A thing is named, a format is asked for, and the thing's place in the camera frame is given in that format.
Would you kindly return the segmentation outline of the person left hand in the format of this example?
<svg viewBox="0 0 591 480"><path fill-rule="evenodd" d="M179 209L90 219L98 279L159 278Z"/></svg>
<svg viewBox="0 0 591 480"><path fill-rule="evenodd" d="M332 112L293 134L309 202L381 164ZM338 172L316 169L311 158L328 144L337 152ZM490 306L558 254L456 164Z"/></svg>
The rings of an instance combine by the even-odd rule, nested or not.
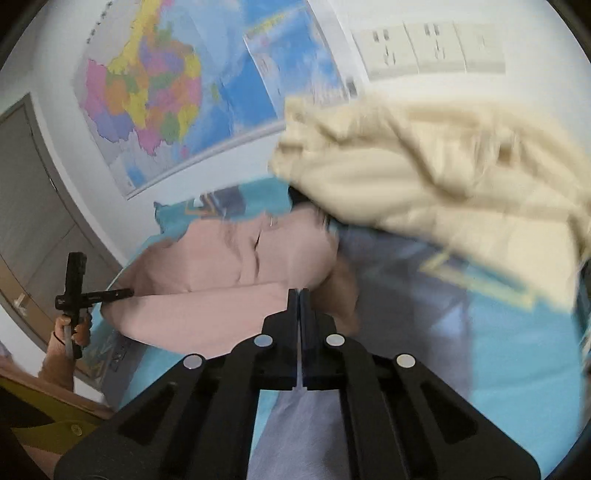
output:
<svg viewBox="0 0 591 480"><path fill-rule="evenodd" d="M76 326L71 325L71 319L68 316L60 315L55 320L50 344L61 352L66 351L66 345L69 343L84 349L90 344L91 326L92 316L88 310L81 313Z"/></svg>

